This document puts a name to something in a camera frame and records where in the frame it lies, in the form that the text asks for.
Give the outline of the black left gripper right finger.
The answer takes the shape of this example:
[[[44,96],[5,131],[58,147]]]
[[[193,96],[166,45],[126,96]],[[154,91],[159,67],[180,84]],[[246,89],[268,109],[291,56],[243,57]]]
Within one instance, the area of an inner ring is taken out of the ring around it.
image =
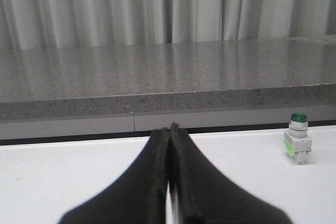
[[[291,223],[282,210],[222,174],[176,123],[170,129],[169,184],[177,223]]]

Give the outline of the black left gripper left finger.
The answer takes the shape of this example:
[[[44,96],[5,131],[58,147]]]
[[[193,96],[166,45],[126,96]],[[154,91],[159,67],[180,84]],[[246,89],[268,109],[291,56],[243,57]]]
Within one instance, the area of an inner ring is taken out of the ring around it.
[[[70,210],[60,223],[165,223],[167,129],[152,131],[129,168],[98,195]]]

